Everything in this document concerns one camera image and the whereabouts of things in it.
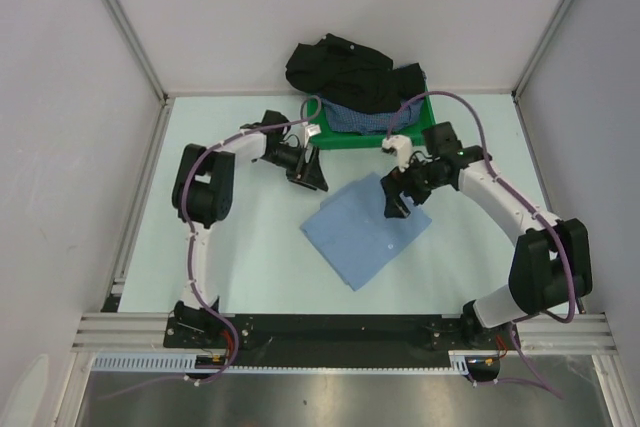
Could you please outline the light blue long sleeve shirt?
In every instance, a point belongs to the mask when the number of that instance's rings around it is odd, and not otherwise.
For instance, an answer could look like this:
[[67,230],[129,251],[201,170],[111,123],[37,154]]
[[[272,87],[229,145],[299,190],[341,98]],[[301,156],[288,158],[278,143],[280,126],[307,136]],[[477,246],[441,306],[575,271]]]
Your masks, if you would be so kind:
[[357,291],[432,223],[421,208],[405,219],[384,216],[381,176],[351,182],[321,203],[300,230],[340,279]]

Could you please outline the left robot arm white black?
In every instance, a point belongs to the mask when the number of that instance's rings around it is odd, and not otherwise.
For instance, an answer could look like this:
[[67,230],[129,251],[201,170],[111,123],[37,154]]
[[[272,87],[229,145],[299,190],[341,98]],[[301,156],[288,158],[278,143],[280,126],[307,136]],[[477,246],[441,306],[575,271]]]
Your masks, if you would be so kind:
[[219,293],[207,280],[213,227],[230,213],[235,169],[243,162],[265,161],[285,172],[288,181],[314,190],[328,190],[320,166],[320,150],[310,138],[319,128],[300,120],[304,138],[295,145],[286,136],[295,124],[268,110],[258,123],[246,124],[231,137],[207,148],[187,145],[172,191],[172,205],[188,228],[187,280],[173,314],[180,328],[197,345],[214,344],[231,327],[219,313]]

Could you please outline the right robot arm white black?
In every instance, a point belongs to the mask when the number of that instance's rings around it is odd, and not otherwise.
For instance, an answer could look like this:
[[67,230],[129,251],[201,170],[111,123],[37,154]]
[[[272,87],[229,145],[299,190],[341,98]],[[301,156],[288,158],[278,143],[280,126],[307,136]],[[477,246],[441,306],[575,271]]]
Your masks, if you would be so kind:
[[422,135],[424,159],[407,136],[391,135],[382,142],[383,152],[397,160],[380,181],[385,217],[405,219],[407,199],[420,206],[435,189],[450,186],[481,207],[514,246],[506,284],[464,305],[464,342],[484,348],[498,328],[549,314],[560,304],[569,307],[562,322],[571,322],[578,300],[593,290],[586,226],[536,206],[498,172],[484,143],[463,146],[450,123],[433,125]]

